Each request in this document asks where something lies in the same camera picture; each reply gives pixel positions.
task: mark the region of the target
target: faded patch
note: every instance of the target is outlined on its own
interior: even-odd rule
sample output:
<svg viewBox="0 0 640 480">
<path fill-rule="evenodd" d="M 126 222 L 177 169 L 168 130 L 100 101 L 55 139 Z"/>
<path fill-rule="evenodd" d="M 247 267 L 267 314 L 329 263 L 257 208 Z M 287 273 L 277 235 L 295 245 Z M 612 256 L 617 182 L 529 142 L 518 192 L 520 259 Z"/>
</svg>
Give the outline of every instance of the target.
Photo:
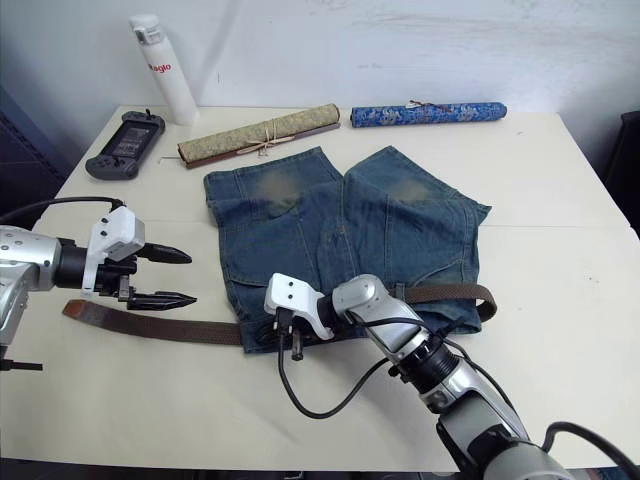
<svg viewBox="0 0 640 480">
<path fill-rule="evenodd" d="M 403 180 L 389 187 L 389 194 L 404 203 L 424 202 L 431 197 L 429 189 L 416 180 Z"/>
<path fill-rule="evenodd" d="M 260 180 L 256 195 L 270 202 L 270 216 L 278 216 L 291 210 L 300 198 L 300 186 L 291 176 L 281 172 L 269 172 Z"/>
</svg>

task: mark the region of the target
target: denim shorts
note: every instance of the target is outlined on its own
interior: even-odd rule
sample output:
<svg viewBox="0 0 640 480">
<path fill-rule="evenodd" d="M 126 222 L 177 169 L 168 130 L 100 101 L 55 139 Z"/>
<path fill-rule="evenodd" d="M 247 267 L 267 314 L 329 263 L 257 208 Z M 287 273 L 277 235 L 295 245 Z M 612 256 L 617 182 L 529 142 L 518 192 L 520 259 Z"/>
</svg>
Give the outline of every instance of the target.
<svg viewBox="0 0 640 480">
<path fill-rule="evenodd" d="M 244 350 L 270 352 L 273 317 L 264 296 L 275 272 L 325 294 L 371 273 L 387 288 L 475 282 L 478 225 L 490 207 L 433 177 L 393 147 L 344 176 L 317 147 L 263 165 L 204 178 L 218 225 L 227 296 L 238 316 Z M 463 322 L 475 333 L 474 300 L 412 305 L 433 330 Z M 364 336 L 345 329 L 336 340 Z M 305 345 L 317 343 L 310 336 Z"/>
</svg>

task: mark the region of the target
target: black cable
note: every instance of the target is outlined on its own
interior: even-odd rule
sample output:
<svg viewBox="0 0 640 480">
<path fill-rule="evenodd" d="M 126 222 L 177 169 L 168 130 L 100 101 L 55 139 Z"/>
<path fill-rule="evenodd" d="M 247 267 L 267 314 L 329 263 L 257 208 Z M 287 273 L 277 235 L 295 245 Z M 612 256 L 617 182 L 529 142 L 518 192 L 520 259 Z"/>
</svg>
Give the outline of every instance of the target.
<svg viewBox="0 0 640 480">
<path fill-rule="evenodd" d="M 378 327 L 380 325 L 389 325 L 391 323 L 408 323 L 409 325 L 418 325 L 419 327 L 427 328 L 425 323 L 422 320 L 416 320 L 415 318 L 404 318 L 404 317 L 392 317 L 385 318 L 383 320 L 372 320 L 370 322 L 363 322 L 360 325 L 365 327 Z"/>
<path fill-rule="evenodd" d="M 547 433 L 544 436 L 542 450 L 547 453 L 551 450 L 553 440 L 558 432 L 573 433 L 574 435 L 583 438 L 613 460 L 631 480 L 640 480 L 640 469 L 629 459 L 629 457 L 622 453 L 618 447 L 613 445 L 606 438 L 601 437 L 587 428 L 576 425 L 575 423 L 554 422 L 549 425 Z"/>
<path fill-rule="evenodd" d="M 116 208 L 124 206 L 122 200 L 111 197 L 64 197 L 64 198 L 51 198 L 49 200 L 42 200 L 41 202 L 31 203 L 24 207 L 16 208 L 15 210 L 5 213 L 0 216 L 0 225 L 6 225 L 7 222 L 14 218 L 21 217 L 29 212 L 38 210 L 42 207 L 48 207 L 49 205 L 55 205 L 58 203 L 74 203 L 74 202 L 108 202 L 111 204 L 111 211 Z"/>
<path fill-rule="evenodd" d="M 304 407 L 304 405 L 300 403 L 300 400 L 298 400 L 298 397 L 296 397 L 296 394 L 293 392 L 293 389 L 291 388 L 291 384 L 287 379 L 287 374 L 284 371 L 284 339 L 285 339 L 284 335 L 280 335 L 278 340 L 278 373 L 280 374 L 280 380 L 282 380 L 282 385 L 284 385 L 284 389 L 286 390 L 287 395 L 289 395 L 289 398 L 291 399 L 291 402 L 293 402 L 295 407 L 303 415 L 306 415 L 309 418 L 315 418 L 316 420 L 322 420 L 325 418 L 332 417 L 333 415 L 338 413 L 340 410 L 342 410 L 344 407 L 346 407 L 347 404 L 353 399 L 353 397 L 356 396 L 356 393 L 358 393 L 358 391 L 362 388 L 365 382 L 369 380 L 369 377 L 373 375 L 373 373 L 378 368 L 380 368 L 382 365 L 384 365 L 389 361 L 387 358 L 383 358 L 382 360 L 377 362 L 373 367 L 367 370 L 367 372 L 360 378 L 360 380 L 358 380 L 358 383 L 356 383 L 355 387 L 353 387 L 353 390 L 349 392 L 349 395 L 347 395 L 346 398 L 342 402 L 340 402 L 335 408 L 332 408 L 328 412 L 316 413 L 316 412 L 312 412 L 311 410 L 307 410 Z"/>
<path fill-rule="evenodd" d="M 418 325 L 420 327 L 424 327 L 425 329 L 427 329 L 427 331 L 429 331 L 429 333 L 431 333 L 432 335 L 434 335 L 425 325 L 425 323 L 422 320 L 416 320 L 414 318 L 404 318 L 404 317 L 396 317 L 396 318 L 385 318 L 383 320 L 373 320 L 371 322 L 366 322 L 363 325 L 367 326 L 367 327 L 377 327 L 379 325 L 388 325 L 391 323 L 406 323 L 409 325 Z M 500 394 L 500 396 L 502 397 L 502 399 L 504 400 L 504 402 L 509 405 L 509 407 L 511 407 L 511 409 L 515 412 L 516 409 L 513 406 L 513 403 L 511 403 L 511 399 L 509 399 L 509 396 L 506 394 L 506 392 L 502 389 L 502 387 L 500 386 L 500 384 L 491 376 L 489 375 L 489 372 L 487 372 L 484 368 L 482 368 L 480 365 L 478 365 L 477 363 L 475 363 L 473 360 L 471 360 L 471 357 L 469 356 L 469 354 L 467 353 L 467 351 L 462 348 L 460 345 L 458 345 L 457 343 L 448 340 L 446 338 L 442 338 L 442 341 L 444 343 L 446 343 L 447 345 L 455 348 L 456 350 L 458 350 L 462 356 L 464 357 L 464 359 L 467 361 L 467 363 L 469 365 L 471 365 L 471 368 L 473 368 L 474 370 L 478 371 L 484 378 L 486 378 L 489 383 L 491 383 L 491 385 L 493 385 L 493 388 L 495 388 L 498 393 Z"/>
</svg>

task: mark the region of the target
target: white table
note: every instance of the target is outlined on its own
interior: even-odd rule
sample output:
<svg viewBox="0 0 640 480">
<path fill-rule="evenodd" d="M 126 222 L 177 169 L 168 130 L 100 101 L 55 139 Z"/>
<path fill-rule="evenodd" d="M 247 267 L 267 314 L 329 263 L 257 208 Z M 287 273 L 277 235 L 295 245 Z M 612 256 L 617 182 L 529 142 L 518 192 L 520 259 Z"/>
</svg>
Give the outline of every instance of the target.
<svg viewBox="0 0 640 480">
<path fill-rule="evenodd" d="M 85 155 L 120 123 L 120 107 Z M 161 115 L 166 112 L 154 109 Z M 499 311 L 481 334 L 459 338 L 511 396 L 532 438 L 575 421 L 640 460 L 637 339 L 640 248 L 555 114 L 509 113 L 499 122 L 339 130 L 186 170 L 176 143 L 289 113 L 203 108 L 192 127 L 168 124 L 136 180 L 101 182 L 78 164 L 60 191 L 124 199 L 147 240 L 192 255 L 191 265 L 140 260 L 140 291 L 198 297 L 167 318 L 234 321 L 218 260 L 218 237 L 202 178 L 321 145 L 344 172 L 386 145 L 479 202 L 493 205 L 480 229 L 480 283 Z M 51 207 L 36 229 L 86 244 L 106 206 Z M 91 464 L 273 470 L 450 471 L 432 416 L 413 387 L 378 372 L 339 415 L 316 421 L 289 403 L 274 355 L 149 340 L 107 332 L 60 314 L 78 292 L 33 293 L 9 357 L 42 361 L 42 373 L 2 374 L 5 457 Z M 99 303 L 123 308 L 113 299 Z M 312 409 L 341 400 L 380 358 L 366 340 L 307 349 L 288 366 Z M 565 467 L 610 465 L 594 447 L 559 435 Z"/>
</svg>

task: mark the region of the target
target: white bottle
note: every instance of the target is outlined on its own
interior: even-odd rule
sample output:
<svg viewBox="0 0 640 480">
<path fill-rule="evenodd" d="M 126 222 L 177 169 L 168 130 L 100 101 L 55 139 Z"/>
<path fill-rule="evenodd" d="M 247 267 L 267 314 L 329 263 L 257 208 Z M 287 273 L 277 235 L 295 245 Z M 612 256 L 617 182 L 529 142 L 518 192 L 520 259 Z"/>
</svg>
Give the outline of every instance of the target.
<svg viewBox="0 0 640 480">
<path fill-rule="evenodd" d="M 151 14 L 134 15 L 129 18 L 129 24 L 169 105 L 173 121 L 180 125 L 191 125 L 200 116 L 198 107 L 193 101 L 171 42 L 160 28 L 158 17 Z"/>
</svg>

